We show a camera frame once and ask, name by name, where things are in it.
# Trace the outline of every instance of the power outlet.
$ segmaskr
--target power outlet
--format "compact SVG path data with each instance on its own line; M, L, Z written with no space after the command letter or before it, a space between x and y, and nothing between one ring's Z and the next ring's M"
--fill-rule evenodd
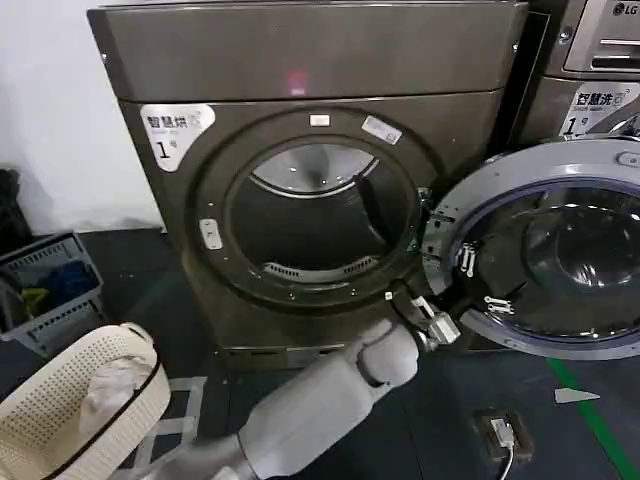
M533 440L519 414L508 410L481 410L473 415L476 431L481 436L489 457L501 461L509 456L509 451L500 446L500 441L491 425L491 420L503 419L513 429L515 436L514 459L518 463L530 462L533 458Z

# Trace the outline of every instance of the gray plastic crate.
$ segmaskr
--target gray plastic crate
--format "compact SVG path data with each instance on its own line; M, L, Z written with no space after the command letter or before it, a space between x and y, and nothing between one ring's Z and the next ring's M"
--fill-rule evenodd
M0 272L20 284L33 285L54 268L81 260L93 271L97 285L92 290L13 329L0 339L16 340L42 356L62 350L85 333L104 323L100 294L102 277L75 233L54 235L0 257ZM11 311L5 309L5 323L15 325Z

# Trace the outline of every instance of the white wall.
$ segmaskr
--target white wall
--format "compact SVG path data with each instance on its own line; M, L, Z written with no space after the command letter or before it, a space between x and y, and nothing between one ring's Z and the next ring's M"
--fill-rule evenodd
M86 20L96 4L0 5L0 166L20 171L36 233L162 222Z

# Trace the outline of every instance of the electrical cable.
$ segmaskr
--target electrical cable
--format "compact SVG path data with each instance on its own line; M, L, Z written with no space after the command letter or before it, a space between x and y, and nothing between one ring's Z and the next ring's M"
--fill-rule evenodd
M513 457L515 456L513 445L509 445L507 449L509 450L509 460L507 461L507 465L504 467L502 475L500 475L500 480L505 480L505 478L507 478L509 470L511 470L511 465L513 465Z
M511 466L513 465L514 457L516 456L516 436L511 424L506 418L494 418L491 420L491 426L493 427L493 431L496 434L496 438L498 439L500 446L509 451L509 460L507 461L507 465L504 467L502 475L500 475L500 480L505 480L511 470Z

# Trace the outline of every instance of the white robotic forearm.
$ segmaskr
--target white robotic forearm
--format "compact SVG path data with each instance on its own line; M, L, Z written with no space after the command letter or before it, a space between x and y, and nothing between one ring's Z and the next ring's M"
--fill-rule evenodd
M238 435L187 447L145 478L262 480L293 475L361 423L387 392L411 380L418 356L418 343L408 328L383 320L267 396Z

